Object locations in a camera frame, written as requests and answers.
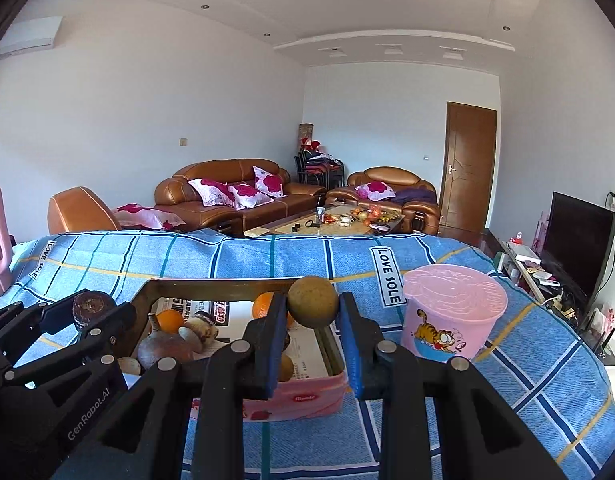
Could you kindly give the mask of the large brown round fruit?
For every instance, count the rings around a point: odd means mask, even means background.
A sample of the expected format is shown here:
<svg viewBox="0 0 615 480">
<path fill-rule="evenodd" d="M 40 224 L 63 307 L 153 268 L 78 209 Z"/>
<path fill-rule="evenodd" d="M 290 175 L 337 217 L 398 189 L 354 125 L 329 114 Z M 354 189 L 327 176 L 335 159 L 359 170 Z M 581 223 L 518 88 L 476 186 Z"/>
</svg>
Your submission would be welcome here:
<svg viewBox="0 0 615 480">
<path fill-rule="evenodd" d="M 193 360 L 193 351 L 185 339 L 178 334 L 162 330 L 155 314 L 148 315 L 151 333 L 138 344 L 136 359 L 144 370 L 158 363 L 161 359 L 172 358 L 179 363 Z"/>
</svg>

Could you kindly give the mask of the orange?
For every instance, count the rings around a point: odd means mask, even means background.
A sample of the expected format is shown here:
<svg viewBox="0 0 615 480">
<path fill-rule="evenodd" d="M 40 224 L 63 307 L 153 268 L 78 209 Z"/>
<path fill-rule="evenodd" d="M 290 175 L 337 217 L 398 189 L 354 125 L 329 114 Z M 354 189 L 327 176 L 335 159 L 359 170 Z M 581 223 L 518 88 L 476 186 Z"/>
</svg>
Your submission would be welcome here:
<svg viewBox="0 0 615 480">
<path fill-rule="evenodd" d="M 275 292 L 260 294 L 252 304 L 252 318 L 265 318 L 275 295 Z"/>
<path fill-rule="evenodd" d="M 168 334 L 177 334 L 181 326 L 185 324 L 185 318 L 174 309 L 165 309 L 162 312 L 158 312 L 156 320 L 162 332 Z"/>
<path fill-rule="evenodd" d="M 286 353 L 281 355 L 280 367 L 279 367 L 279 381 L 280 382 L 289 382 L 289 380 L 293 377 L 294 374 L 294 363 L 290 356 L 287 356 Z"/>
</svg>

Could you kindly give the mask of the small yellow round fruit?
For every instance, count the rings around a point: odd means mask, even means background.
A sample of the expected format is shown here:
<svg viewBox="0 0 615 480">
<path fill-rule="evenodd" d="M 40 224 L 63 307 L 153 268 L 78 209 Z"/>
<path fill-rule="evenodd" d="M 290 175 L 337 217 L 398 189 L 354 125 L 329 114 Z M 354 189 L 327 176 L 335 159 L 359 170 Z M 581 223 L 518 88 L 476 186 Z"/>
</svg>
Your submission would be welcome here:
<svg viewBox="0 0 615 480">
<path fill-rule="evenodd" d="M 295 322 L 308 328 L 330 325 L 337 316 L 338 295 L 325 278 L 304 276 L 288 292 L 289 312 Z"/>
</svg>

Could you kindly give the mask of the pink cookie tin box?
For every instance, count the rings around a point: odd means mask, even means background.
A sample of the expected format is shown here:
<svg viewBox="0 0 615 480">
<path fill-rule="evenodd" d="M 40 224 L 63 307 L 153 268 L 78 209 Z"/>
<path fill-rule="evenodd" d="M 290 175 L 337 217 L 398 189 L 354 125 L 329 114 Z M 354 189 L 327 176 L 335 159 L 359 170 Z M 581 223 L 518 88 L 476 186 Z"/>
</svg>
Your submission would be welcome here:
<svg viewBox="0 0 615 480">
<path fill-rule="evenodd" d="M 147 281 L 132 297 L 137 311 L 134 332 L 138 340 L 150 335 L 150 313 L 172 310 L 186 320 L 204 313 L 213 318 L 217 328 L 217 335 L 202 337 L 193 352 L 195 359 L 205 359 L 242 338 L 248 323 L 262 313 L 258 297 L 284 294 L 292 284 L 291 278 Z M 286 330 L 280 381 L 272 399 L 246 400 L 243 417 L 247 422 L 278 422 L 331 415 L 341 408 L 345 391 L 347 373 L 332 329 L 312 330 L 293 321 Z"/>
</svg>

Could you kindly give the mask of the pink cartoon cup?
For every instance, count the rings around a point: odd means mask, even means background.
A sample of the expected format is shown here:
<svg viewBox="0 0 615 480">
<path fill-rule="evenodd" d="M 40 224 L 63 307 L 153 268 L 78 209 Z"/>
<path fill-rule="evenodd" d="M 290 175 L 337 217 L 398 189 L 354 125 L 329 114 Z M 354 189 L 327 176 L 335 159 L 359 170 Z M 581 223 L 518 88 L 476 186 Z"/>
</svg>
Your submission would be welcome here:
<svg viewBox="0 0 615 480">
<path fill-rule="evenodd" d="M 428 264 L 404 275 L 401 345 L 419 358 L 473 359 L 508 306 L 503 286 L 457 264 Z"/>
</svg>

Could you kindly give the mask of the pink flower blanket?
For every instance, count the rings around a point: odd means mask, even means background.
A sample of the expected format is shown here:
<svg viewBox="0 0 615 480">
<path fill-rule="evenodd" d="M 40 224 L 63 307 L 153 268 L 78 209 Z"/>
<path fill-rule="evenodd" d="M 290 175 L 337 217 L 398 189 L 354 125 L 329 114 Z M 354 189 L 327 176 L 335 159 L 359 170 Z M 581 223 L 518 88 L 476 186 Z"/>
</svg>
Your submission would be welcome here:
<svg viewBox="0 0 615 480">
<path fill-rule="evenodd" d="M 177 214 L 135 203 L 115 208 L 112 212 L 115 220 L 123 229 L 173 231 L 186 225 L 186 222 Z"/>
</svg>

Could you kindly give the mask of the brown leather chair near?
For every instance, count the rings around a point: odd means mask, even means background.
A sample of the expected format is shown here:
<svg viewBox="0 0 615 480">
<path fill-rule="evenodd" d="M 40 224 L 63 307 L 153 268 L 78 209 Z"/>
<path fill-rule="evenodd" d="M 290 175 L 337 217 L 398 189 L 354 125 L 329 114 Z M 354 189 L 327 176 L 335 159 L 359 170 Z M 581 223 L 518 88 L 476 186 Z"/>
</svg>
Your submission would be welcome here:
<svg viewBox="0 0 615 480">
<path fill-rule="evenodd" d="M 53 195 L 48 204 L 50 234 L 120 231 L 120 223 L 98 195 L 84 186 Z"/>
</svg>

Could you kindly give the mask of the low TV stand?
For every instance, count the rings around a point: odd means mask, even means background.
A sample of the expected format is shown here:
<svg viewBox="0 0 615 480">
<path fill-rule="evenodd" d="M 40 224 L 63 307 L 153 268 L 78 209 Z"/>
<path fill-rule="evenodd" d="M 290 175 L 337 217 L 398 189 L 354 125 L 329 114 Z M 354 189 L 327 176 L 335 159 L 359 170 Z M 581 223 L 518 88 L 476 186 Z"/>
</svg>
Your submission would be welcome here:
<svg viewBox="0 0 615 480">
<path fill-rule="evenodd" d="M 566 290 L 552 276 L 547 276 L 547 272 L 539 264 L 518 260 L 513 244 L 500 240 L 489 229 L 485 229 L 482 233 L 480 248 L 493 258 L 499 273 L 525 290 L 548 312 L 573 328 L 605 367 L 615 366 L 615 354 L 609 346 L 609 341 L 615 332 L 614 328 L 595 335 L 592 330 L 591 315 L 577 312 L 573 293 Z"/>
</svg>

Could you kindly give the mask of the pink flower pillow left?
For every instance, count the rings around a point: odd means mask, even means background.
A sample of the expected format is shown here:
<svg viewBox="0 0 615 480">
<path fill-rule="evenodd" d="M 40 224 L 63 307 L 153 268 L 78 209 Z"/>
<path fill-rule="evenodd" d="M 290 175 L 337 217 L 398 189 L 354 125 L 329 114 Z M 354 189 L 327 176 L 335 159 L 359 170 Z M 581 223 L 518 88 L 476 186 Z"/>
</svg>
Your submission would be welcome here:
<svg viewBox="0 0 615 480">
<path fill-rule="evenodd" d="M 202 178 L 189 180 L 188 183 L 198 193 L 204 207 L 236 207 L 234 193 L 226 183 Z"/>
</svg>

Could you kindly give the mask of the pink flower pillow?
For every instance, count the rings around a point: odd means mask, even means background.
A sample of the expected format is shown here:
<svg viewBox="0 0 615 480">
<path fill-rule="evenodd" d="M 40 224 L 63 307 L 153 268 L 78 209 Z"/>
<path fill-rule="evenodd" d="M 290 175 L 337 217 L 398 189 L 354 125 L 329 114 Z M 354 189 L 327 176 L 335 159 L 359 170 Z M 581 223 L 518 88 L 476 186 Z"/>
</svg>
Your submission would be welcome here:
<svg viewBox="0 0 615 480">
<path fill-rule="evenodd" d="M 272 174 L 259 166 L 254 166 L 253 171 L 255 177 L 254 186 L 258 192 L 272 198 L 286 196 L 283 193 L 283 178 L 279 174 Z"/>
<path fill-rule="evenodd" d="M 246 183 L 229 185 L 228 190 L 234 196 L 234 206 L 237 210 L 254 209 L 274 201 L 272 197 L 258 192 L 254 186 Z"/>
<path fill-rule="evenodd" d="M 189 180 L 188 183 L 198 193 L 204 207 L 236 207 L 234 193 L 226 183 L 202 178 Z"/>
</svg>

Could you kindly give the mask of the pink flower pillow middle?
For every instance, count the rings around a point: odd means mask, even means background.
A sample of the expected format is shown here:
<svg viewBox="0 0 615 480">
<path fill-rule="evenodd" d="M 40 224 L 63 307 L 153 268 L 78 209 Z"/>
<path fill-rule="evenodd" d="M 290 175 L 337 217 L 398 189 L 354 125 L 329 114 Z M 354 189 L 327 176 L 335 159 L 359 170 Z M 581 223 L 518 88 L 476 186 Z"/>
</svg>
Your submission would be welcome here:
<svg viewBox="0 0 615 480">
<path fill-rule="evenodd" d="M 228 190 L 234 196 L 234 206 L 237 210 L 254 209 L 274 201 L 272 197 L 258 192 L 254 186 L 246 183 L 229 185 Z"/>
</svg>

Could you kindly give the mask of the wooden coffee table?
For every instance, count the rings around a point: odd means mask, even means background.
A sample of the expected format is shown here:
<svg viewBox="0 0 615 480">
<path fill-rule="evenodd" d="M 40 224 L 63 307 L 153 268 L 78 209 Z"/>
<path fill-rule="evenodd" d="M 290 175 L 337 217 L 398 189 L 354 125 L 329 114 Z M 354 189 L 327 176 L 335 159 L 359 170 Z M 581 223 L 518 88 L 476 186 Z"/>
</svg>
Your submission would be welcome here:
<svg viewBox="0 0 615 480">
<path fill-rule="evenodd" d="M 388 207 L 332 203 L 324 208 L 257 226 L 246 230 L 244 235 L 383 235 L 399 232 L 404 219 L 403 214 Z"/>
</svg>

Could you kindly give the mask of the brown leather long sofa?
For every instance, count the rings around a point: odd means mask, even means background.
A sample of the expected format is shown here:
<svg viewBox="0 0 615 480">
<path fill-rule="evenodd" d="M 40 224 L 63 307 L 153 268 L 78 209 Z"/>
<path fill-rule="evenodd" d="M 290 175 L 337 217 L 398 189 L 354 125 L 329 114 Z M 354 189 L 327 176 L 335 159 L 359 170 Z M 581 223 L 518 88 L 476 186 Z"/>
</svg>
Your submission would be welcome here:
<svg viewBox="0 0 615 480">
<path fill-rule="evenodd" d="M 196 162 L 163 180 L 155 207 L 176 214 L 187 228 L 240 235 L 264 224 L 312 212 L 325 198 L 319 185 L 293 182 L 267 159 Z"/>
</svg>

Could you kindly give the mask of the pink flower pillow right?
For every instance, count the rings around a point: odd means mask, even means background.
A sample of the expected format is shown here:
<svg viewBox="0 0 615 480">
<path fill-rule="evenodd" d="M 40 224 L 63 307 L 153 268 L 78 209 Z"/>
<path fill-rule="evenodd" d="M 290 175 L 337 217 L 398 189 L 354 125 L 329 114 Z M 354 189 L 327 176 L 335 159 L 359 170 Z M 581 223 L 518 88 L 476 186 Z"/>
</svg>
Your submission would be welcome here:
<svg viewBox="0 0 615 480">
<path fill-rule="evenodd" d="M 286 196 L 283 193 L 283 178 L 279 174 L 272 174 L 259 166 L 254 166 L 253 171 L 255 177 L 254 186 L 258 192 L 272 198 Z"/>
</svg>

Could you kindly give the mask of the black television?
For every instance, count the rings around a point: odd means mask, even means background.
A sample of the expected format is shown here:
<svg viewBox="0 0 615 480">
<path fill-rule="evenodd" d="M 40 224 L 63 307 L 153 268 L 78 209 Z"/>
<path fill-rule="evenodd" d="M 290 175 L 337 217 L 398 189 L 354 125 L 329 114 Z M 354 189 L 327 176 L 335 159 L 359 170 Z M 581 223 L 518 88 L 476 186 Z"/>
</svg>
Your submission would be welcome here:
<svg viewBox="0 0 615 480">
<path fill-rule="evenodd" d="M 541 250 L 543 268 L 560 283 L 563 303 L 581 324 L 606 273 L 615 237 L 615 212 L 554 192 Z"/>
</svg>

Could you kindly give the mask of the stacked dark chairs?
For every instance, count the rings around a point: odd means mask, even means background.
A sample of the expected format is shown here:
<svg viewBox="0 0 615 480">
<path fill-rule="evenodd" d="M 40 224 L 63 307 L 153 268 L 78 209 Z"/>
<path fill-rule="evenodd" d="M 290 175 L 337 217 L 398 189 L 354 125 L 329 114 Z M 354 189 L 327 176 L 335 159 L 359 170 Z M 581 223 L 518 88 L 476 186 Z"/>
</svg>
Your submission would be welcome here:
<svg viewBox="0 0 615 480">
<path fill-rule="evenodd" d="M 326 190 L 341 188 L 345 183 L 343 162 L 328 155 L 300 150 L 294 157 L 298 182 L 319 185 Z"/>
</svg>

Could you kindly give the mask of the brown wooden door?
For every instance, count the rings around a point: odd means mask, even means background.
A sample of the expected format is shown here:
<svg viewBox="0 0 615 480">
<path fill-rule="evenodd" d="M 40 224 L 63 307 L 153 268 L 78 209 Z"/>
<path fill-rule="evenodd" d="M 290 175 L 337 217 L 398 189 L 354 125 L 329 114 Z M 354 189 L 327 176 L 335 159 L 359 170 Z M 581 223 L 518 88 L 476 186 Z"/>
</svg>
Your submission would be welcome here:
<svg viewBox="0 0 615 480">
<path fill-rule="evenodd" d="M 486 225 L 496 162 L 497 113 L 446 103 L 439 233 L 480 234 Z"/>
</svg>

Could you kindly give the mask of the tall patterned floor vase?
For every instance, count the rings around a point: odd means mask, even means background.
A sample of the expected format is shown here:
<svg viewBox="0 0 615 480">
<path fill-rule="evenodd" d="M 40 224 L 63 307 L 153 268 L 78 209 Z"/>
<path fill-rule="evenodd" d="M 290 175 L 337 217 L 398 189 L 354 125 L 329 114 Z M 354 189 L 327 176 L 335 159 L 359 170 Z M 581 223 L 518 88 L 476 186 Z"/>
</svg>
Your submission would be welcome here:
<svg viewBox="0 0 615 480">
<path fill-rule="evenodd" d="M 313 141 L 313 124 L 303 124 L 298 125 L 298 149 L 302 150 L 310 150 L 312 148 Z"/>
</svg>

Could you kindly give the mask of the white air conditioner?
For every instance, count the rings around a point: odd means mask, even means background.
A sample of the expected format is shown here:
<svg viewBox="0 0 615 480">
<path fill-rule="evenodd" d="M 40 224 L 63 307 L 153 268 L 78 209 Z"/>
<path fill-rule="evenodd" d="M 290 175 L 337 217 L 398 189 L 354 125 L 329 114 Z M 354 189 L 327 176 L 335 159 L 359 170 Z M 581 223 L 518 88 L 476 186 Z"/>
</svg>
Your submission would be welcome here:
<svg viewBox="0 0 615 480">
<path fill-rule="evenodd" d="M 1 39 L 0 60 L 12 55 L 52 49 L 62 21 L 62 16 L 50 16 L 13 23 Z"/>
</svg>

